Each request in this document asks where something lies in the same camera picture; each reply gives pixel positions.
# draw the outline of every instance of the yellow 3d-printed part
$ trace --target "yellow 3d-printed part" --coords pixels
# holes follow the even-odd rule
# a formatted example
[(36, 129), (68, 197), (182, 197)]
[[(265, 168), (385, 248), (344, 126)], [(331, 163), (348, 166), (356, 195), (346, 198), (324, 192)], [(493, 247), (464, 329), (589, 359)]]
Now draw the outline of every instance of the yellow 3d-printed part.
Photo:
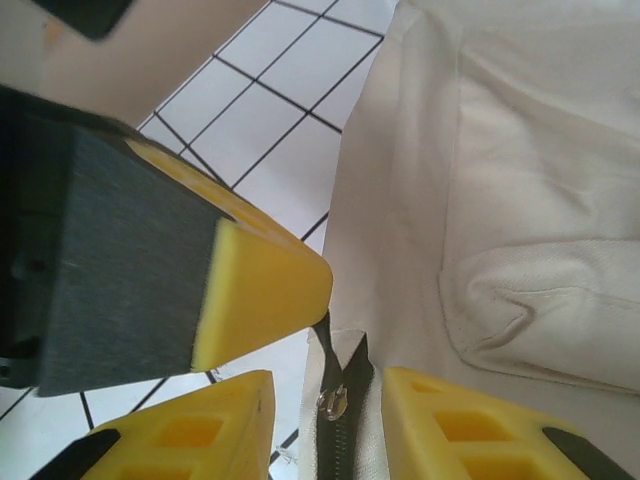
[(225, 380), (96, 428), (121, 438), (82, 478), (264, 480), (274, 412), (270, 372)]
[(128, 144), (140, 158), (229, 216), (219, 221), (213, 243), (193, 371), (217, 367), (324, 317), (333, 277), (320, 255), (183, 161), (151, 144)]
[(392, 480), (586, 480), (543, 427), (570, 425), (405, 368), (388, 368), (382, 419)]

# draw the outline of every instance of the zipper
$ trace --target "zipper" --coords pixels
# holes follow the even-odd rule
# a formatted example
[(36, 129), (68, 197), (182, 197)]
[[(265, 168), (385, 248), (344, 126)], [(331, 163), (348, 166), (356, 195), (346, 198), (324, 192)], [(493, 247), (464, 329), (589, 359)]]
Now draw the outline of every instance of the zipper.
[(373, 380), (367, 337), (342, 370), (331, 344), (329, 314), (313, 328), (325, 354), (316, 418), (317, 479), (352, 480), (358, 424)]

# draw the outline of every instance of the white fabric bag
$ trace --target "white fabric bag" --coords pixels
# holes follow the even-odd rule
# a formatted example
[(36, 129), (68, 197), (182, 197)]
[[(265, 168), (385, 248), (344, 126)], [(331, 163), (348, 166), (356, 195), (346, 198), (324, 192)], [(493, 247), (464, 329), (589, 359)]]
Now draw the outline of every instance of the white fabric bag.
[[(640, 477), (640, 3), (402, 0), (345, 128), (334, 342), (564, 418)], [(310, 337), (300, 478), (315, 478)]]

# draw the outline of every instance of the zipper slider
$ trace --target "zipper slider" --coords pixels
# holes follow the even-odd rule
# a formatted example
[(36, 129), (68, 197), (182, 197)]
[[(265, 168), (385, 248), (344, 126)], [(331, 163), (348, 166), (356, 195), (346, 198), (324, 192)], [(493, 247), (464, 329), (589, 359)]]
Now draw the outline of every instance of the zipper slider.
[(347, 388), (344, 385), (340, 385), (332, 392), (322, 392), (318, 397), (316, 405), (327, 420), (335, 422), (346, 412), (347, 406), (349, 405)]

